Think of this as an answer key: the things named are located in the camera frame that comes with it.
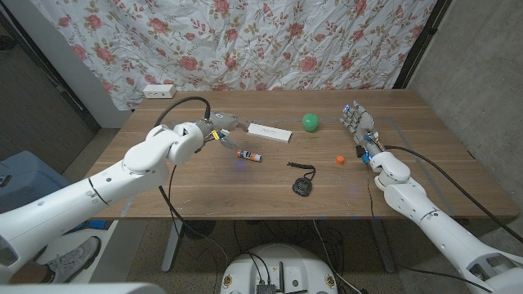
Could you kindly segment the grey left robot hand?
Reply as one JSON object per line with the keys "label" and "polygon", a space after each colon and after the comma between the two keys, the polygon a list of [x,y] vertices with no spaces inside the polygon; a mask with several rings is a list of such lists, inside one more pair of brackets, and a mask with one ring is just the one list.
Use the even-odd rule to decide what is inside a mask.
{"label": "grey left robot hand", "polygon": [[230,132],[241,129],[248,132],[247,126],[236,115],[211,112],[209,119],[197,121],[196,126],[203,134],[203,142],[217,140],[227,149],[237,150],[239,146],[230,138]]}

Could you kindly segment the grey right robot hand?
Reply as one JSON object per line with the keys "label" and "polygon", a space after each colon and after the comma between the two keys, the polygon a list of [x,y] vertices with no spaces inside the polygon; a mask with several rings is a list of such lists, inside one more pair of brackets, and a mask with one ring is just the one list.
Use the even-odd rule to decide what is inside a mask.
{"label": "grey right robot hand", "polygon": [[384,151],[383,145],[379,142],[379,134],[374,126],[373,116],[356,100],[353,106],[344,107],[340,122],[353,136],[359,158],[366,156],[371,159]]}

